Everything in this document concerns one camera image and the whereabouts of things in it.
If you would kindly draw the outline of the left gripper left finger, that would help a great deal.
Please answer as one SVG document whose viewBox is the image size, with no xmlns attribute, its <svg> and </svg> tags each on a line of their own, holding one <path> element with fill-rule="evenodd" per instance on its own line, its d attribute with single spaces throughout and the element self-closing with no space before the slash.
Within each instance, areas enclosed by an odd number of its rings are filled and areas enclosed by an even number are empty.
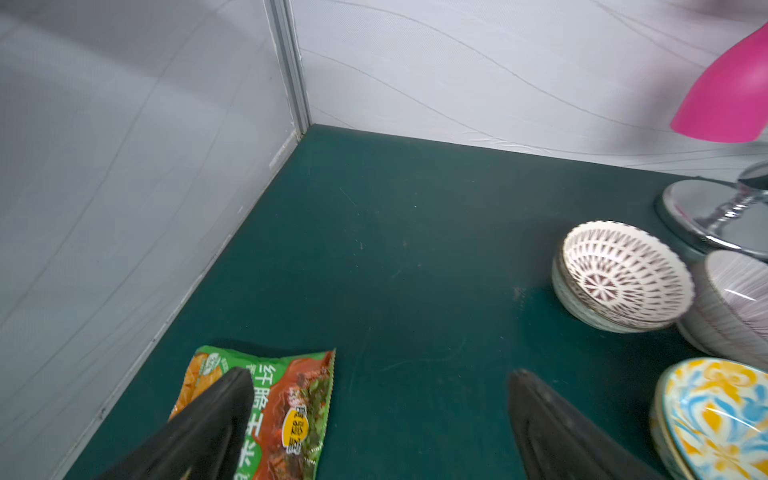
<svg viewBox="0 0 768 480">
<path fill-rule="evenodd" d="M 246 439 L 253 381 L 233 368 L 102 479 L 232 479 Z"/>
</svg>

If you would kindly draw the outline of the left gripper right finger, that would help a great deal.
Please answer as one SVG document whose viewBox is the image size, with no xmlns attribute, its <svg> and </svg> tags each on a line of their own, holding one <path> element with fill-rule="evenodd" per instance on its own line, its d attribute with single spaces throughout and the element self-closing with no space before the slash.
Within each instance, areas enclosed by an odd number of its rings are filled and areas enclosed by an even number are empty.
<svg viewBox="0 0 768 480">
<path fill-rule="evenodd" d="M 528 370 L 508 377 L 508 413 L 529 479 L 662 477 Z"/>
</svg>

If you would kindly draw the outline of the yellow blue ornament bowl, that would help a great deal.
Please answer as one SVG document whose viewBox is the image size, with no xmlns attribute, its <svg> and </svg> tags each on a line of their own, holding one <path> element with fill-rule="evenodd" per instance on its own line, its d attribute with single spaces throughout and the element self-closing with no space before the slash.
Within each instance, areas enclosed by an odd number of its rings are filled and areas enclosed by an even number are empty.
<svg viewBox="0 0 768 480">
<path fill-rule="evenodd" d="M 767 373 L 720 358 L 679 362 L 655 393 L 695 479 L 767 477 Z"/>
</svg>

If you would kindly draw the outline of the white maroon leaf bowl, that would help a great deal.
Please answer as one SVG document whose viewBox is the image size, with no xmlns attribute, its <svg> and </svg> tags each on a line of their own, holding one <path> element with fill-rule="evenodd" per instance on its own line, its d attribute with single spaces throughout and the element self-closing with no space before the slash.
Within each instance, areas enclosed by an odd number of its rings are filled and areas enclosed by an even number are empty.
<svg viewBox="0 0 768 480">
<path fill-rule="evenodd" d="M 669 246 L 637 227 L 582 223 L 565 235 L 556 255 L 577 297 L 617 324 L 661 330 L 693 304 L 687 266 Z"/>
</svg>

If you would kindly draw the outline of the purple striped bowl front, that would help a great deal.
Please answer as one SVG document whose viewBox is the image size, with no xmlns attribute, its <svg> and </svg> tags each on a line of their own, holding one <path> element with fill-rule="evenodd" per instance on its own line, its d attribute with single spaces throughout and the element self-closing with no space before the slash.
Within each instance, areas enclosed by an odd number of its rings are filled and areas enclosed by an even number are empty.
<svg viewBox="0 0 768 480">
<path fill-rule="evenodd" d="M 695 348 L 767 369 L 767 264 L 718 250 L 691 268 L 696 295 L 677 324 Z"/>
</svg>

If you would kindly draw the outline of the yellow flower bowl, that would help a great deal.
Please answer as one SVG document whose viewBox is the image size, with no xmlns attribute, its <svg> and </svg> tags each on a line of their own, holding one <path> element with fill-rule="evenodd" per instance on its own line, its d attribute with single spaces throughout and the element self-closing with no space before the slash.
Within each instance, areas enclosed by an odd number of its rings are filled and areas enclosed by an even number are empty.
<svg viewBox="0 0 768 480">
<path fill-rule="evenodd" d="M 655 393 L 649 410 L 649 429 L 654 448 L 673 479 L 695 480 L 671 439 L 662 414 L 661 397 Z"/>
</svg>

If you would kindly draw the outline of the white green triangle bowl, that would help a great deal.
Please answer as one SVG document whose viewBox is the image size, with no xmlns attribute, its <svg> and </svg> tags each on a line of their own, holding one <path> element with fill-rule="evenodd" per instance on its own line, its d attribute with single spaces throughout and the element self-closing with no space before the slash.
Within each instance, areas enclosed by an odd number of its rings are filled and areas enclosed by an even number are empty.
<svg viewBox="0 0 768 480">
<path fill-rule="evenodd" d="M 606 332 L 629 334 L 645 333 L 644 329 L 624 326 L 612 322 L 595 310 L 586 306 L 572 291 L 566 282 L 565 270 L 561 266 L 560 257 L 556 255 L 552 261 L 551 277 L 554 292 L 565 309 L 582 323 Z"/>
</svg>

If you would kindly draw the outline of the green snack bag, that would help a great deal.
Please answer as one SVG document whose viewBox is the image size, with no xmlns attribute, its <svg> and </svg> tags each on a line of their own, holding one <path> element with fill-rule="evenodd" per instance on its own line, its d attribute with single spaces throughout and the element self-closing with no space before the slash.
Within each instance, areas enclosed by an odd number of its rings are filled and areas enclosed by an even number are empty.
<svg viewBox="0 0 768 480">
<path fill-rule="evenodd" d="M 250 372 L 253 406 L 234 477 L 313 479 L 324 446 L 336 352 L 265 358 L 214 346 L 192 357 L 176 416 L 234 368 Z"/>
</svg>

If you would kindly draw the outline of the chrome glass holder stand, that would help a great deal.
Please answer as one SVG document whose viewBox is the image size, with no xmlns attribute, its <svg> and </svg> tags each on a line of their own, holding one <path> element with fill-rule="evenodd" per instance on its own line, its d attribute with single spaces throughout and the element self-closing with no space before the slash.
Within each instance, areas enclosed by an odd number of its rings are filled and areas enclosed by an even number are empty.
<svg viewBox="0 0 768 480">
<path fill-rule="evenodd" d="M 767 260 L 767 163 L 746 168 L 734 183 L 676 181 L 655 201 L 665 225 L 706 254 L 730 250 Z"/>
</svg>

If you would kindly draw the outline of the pink plastic wine glass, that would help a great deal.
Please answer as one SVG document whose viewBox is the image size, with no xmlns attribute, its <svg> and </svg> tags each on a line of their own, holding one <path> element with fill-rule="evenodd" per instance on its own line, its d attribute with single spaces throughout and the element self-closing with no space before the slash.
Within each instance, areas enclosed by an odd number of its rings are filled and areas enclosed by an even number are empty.
<svg viewBox="0 0 768 480">
<path fill-rule="evenodd" d="M 671 129 L 716 143 L 749 143 L 767 127 L 767 27 L 718 57 L 696 80 Z"/>
</svg>

